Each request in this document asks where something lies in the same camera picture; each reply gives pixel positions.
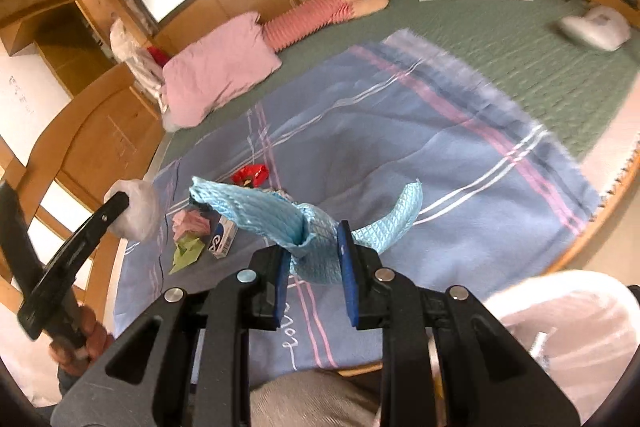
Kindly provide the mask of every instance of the pink paper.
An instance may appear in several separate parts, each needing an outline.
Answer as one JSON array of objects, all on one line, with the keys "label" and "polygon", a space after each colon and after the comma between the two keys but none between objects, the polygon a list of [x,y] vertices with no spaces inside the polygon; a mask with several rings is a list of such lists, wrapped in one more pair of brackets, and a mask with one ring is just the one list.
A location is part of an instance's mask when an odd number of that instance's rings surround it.
[{"label": "pink paper", "polygon": [[197,210],[181,210],[174,214],[174,241],[178,241],[185,233],[191,232],[200,237],[211,233],[209,219],[202,217]]}]

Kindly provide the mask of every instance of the green paper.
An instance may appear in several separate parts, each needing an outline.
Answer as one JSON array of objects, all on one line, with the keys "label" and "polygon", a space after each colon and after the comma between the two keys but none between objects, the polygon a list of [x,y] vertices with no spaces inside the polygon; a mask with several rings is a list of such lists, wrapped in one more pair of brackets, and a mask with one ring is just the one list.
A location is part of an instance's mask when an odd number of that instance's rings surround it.
[{"label": "green paper", "polygon": [[174,252],[174,267],[172,267],[169,275],[195,263],[202,250],[204,250],[204,243],[200,238],[190,233],[186,233],[178,239],[175,246],[177,248]]}]

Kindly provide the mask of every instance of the beige pants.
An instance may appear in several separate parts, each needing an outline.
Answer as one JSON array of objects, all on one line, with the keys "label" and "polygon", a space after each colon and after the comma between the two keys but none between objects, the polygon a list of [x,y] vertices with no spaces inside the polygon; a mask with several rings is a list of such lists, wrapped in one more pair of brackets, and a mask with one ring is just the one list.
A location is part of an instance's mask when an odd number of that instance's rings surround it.
[{"label": "beige pants", "polygon": [[340,375],[291,373],[251,393],[254,427],[372,427],[378,404]]}]

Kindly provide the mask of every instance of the white device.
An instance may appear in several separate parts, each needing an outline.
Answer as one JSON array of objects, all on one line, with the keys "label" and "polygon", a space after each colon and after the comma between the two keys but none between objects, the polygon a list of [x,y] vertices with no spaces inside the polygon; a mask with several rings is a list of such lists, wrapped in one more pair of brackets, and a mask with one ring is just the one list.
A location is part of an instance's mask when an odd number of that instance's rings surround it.
[{"label": "white device", "polygon": [[608,6],[598,6],[583,17],[564,17],[559,25],[570,38],[607,52],[615,51],[631,38],[625,17]]}]

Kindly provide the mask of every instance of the red and white striped cloth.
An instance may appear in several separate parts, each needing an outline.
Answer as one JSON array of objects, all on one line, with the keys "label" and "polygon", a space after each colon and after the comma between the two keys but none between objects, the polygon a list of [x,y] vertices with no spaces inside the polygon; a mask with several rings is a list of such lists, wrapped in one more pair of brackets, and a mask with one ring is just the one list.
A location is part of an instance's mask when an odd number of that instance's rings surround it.
[{"label": "red and white striped cloth", "polygon": [[352,17],[353,7],[345,0],[308,0],[267,22],[262,27],[262,37],[279,52],[324,26]]}]

